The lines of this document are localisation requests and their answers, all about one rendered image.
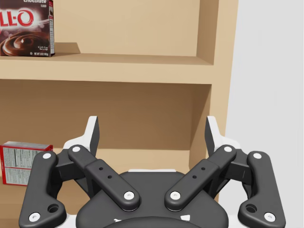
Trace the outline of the brown carton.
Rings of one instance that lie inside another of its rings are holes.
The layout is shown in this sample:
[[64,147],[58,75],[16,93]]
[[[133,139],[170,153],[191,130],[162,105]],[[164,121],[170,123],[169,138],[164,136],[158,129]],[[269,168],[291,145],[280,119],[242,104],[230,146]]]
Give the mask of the brown carton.
[[0,0],[0,56],[54,54],[53,0]]

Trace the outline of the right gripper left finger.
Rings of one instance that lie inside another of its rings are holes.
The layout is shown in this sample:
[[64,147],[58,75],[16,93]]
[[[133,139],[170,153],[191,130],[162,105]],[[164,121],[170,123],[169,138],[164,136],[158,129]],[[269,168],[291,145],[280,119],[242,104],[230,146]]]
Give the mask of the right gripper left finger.
[[93,198],[103,191],[124,211],[140,206],[138,191],[105,161],[96,158],[99,143],[97,116],[90,116],[82,136],[65,142],[59,154],[47,151],[37,154],[30,171],[19,225],[62,225],[67,212],[57,195],[63,182],[75,180]]

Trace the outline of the red and white carton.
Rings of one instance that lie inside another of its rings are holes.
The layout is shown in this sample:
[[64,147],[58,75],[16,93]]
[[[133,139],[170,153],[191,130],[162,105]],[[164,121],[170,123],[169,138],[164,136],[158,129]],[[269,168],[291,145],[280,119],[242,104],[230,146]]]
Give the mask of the red and white carton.
[[45,151],[53,151],[53,145],[13,141],[0,145],[3,184],[26,186],[35,156]]

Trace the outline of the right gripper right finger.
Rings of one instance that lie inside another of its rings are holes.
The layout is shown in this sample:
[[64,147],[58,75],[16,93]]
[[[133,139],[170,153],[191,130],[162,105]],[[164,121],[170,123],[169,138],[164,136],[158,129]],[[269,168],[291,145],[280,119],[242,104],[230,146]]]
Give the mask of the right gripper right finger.
[[247,200],[238,211],[246,227],[285,227],[286,219],[269,155],[246,154],[240,144],[222,136],[214,116],[207,116],[205,142],[208,158],[198,162],[164,196],[171,211],[184,209],[201,191],[215,197],[230,180],[239,181]]

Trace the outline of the pale wooden shelf unit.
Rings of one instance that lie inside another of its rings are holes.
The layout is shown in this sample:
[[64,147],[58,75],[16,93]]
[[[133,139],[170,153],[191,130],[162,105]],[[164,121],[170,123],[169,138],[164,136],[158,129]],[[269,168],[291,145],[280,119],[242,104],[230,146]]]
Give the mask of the pale wooden shelf unit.
[[0,144],[52,144],[99,119],[97,157],[187,172],[225,133],[240,0],[54,0],[55,55],[0,57]]

